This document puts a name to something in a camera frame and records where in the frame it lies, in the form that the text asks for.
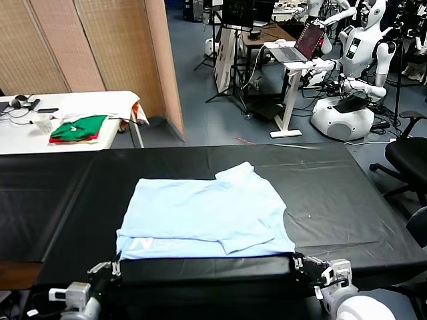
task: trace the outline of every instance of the cup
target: cup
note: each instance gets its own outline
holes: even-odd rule
[[[47,135],[52,131],[50,115],[36,115],[32,121],[40,129],[42,134]]]

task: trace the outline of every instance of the chair wheel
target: chair wheel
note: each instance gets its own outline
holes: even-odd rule
[[[371,170],[371,171],[375,171],[377,169],[378,169],[378,166],[376,165],[376,163],[373,163],[369,166],[369,170]]]

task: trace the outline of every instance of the headphones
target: headphones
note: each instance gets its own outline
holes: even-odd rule
[[[31,103],[28,102],[28,99],[32,95],[29,95],[28,97],[24,95],[17,95],[13,100],[9,103],[9,105],[14,109],[20,109],[20,108],[28,108],[32,110]]]

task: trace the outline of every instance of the chair armrest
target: chair armrest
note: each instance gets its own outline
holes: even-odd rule
[[[404,111],[399,116],[403,119],[410,119],[409,125],[406,127],[406,129],[403,131],[402,135],[399,139],[407,138],[411,132],[411,130],[414,128],[415,124],[419,122],[421,119],[427,119],[425,116],[423,116],[421,113],[416,111]]]
[[[404,111],[404,112],[401,112],[399,116],[403,119],[407,119],[407,118],[427,119],[427,117],[425,117],[423,114],[416,111]]]

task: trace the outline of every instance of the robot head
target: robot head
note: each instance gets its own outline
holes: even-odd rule
[[[379,25],[385,10],[385,0],[364,1],[362,9],[360,10],[360,15],[362,16],[362,27],[364,29],[368,29],[373,25]]]

